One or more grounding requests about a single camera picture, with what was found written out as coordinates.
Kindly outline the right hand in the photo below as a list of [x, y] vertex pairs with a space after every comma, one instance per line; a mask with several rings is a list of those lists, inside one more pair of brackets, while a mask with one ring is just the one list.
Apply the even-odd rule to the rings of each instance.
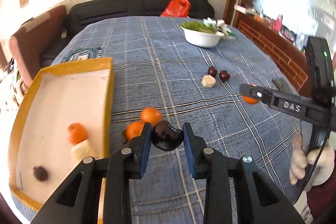
[[[291, 157], [289, 180], [292, 185], [297, 184], [299, 180], [302, 180], [306, 175], [306, 167], [314, 165], [317, 160], [317, 156], [321, 149], [315, 149], [310, 151], [307, 155], [302, 150], [302, 136], [301, 133], [296, 133], [293, 141], [293, 153]], [[319, 171], [313, 181], [313, 186], [318, 186], [326, 182], [331, 176], [334, 170], [335, 151], [331, 141], [323, 148], [322, 153], [318, 159], [316, 167], [319, 167]]]

